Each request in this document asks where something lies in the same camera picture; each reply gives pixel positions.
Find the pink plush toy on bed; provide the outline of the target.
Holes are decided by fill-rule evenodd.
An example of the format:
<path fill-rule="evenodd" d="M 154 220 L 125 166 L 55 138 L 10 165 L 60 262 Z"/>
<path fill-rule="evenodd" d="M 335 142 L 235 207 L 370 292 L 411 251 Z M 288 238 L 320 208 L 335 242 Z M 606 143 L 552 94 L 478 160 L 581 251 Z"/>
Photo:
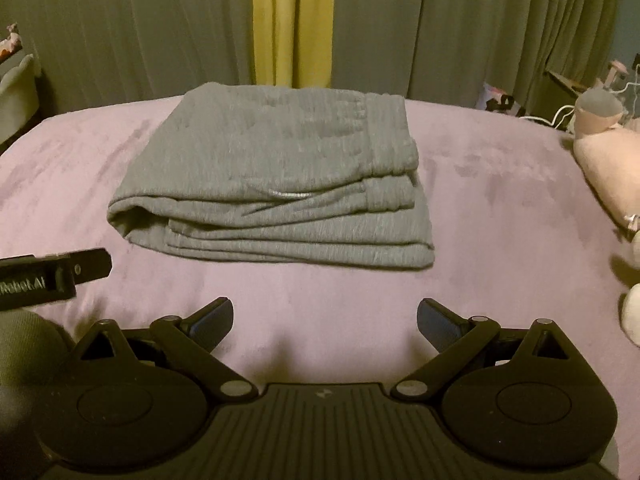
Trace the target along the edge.
<path fill-rule="evenodd" d="M 623 104 L 603 87 L 578 96 L 573 154 L 614 221 L 631 238 L 639 263 L 639 133 L 620 123 Z"/>

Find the grey-green curtain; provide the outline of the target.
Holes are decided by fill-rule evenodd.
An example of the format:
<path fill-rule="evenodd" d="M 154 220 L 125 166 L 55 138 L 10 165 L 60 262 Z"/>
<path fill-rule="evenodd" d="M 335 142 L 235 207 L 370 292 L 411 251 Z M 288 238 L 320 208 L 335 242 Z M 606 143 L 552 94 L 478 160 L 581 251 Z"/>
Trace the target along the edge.
<path fill-rule="evenodd" d="M 620 0 L 334 0 L 330 88 L 472 106 L 484 84 L 532 107 L 546 70 L 591 84 Z M 252 0 L 1 0 L 49 114 L 255 81 Z"/>

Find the pink plush toy on dresser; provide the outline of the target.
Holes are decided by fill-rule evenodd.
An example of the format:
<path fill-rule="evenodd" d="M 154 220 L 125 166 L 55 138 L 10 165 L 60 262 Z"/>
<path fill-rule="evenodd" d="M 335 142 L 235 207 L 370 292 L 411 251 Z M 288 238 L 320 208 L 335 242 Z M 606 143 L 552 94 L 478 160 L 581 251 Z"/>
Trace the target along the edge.
<path fill-rule="evenodd" d="M 22 37 L 18 30 L 18 25 L 13 23 L 6 30 L 9 36 L 0 41 L 0 62 L 3 63 L 12 55 L 23 49 Z"/>

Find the dark bedside table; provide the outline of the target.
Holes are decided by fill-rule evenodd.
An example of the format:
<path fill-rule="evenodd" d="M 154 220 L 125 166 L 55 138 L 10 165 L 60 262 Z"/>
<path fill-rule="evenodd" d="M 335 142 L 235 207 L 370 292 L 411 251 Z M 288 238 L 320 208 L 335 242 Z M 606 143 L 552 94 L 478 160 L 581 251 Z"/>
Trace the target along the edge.
<path fill-rule="evenodd" d="M 587 87 L 553 70 L 546 70 L 532 99 L 529 114 L 551 120 L 565 105 L 573 105 Z"/>

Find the pink fleece bed blanket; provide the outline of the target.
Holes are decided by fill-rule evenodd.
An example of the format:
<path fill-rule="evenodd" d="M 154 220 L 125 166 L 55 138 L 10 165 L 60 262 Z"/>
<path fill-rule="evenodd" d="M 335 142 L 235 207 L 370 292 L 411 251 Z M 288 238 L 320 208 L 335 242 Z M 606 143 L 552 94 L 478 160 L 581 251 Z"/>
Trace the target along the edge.
<path fill-rule="evenodd" d="M 186 260 L 124 240 L 107 204 L 175 99 L 93 108 L 42 122 L 1 159 L 1 252 L 103 247 L 105 280 L 44 318 L 80 337 L 99 318 L 142 327 L 219 296 L 234 325 L 216 356 L 255 384 L 382 382 L 423 364 L 416 327 L 431 297 L 506 327 L 551 318 L 618 408 L 618 471 L 639 474 L 639 351 L 618 322 L 637 274 L 632 251 L 551 129 L 509 116 L 410 101 L 435 262 L 395 272 L 312 264 Z"/>

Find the white shell-shaped chair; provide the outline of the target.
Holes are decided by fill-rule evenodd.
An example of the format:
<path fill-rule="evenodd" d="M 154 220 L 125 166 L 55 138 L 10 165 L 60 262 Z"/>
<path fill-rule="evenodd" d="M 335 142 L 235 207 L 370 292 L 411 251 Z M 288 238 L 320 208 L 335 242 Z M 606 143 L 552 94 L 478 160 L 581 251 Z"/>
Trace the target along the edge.
<path fill-rule="evenodd" d="M 26 54 L 9 66 L 1 75 L 1 143 L 20 132 L 39 108 L 34 56 Z"/>

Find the yellow curtain panel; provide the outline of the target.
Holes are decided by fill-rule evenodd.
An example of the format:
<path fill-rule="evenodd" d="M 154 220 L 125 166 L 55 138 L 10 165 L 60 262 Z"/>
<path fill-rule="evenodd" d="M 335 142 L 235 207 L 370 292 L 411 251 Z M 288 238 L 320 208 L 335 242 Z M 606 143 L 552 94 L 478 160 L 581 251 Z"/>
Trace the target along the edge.
<path fill-rule="evenodd" d="M 255 81 L 331 85 L 334 0 L 252 0 Z"/>

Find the grey sweatpants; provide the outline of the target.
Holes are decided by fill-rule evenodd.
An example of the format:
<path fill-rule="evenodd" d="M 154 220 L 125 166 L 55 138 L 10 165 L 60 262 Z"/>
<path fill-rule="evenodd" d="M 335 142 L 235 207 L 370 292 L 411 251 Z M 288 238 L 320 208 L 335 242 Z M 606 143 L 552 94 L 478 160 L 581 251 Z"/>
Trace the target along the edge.
<path fill-rule="evenodd" d="M 425 269 L 418 169 L 401 96 L 209 82 L 130 162 L 107 219 L 183 258 Z"/>

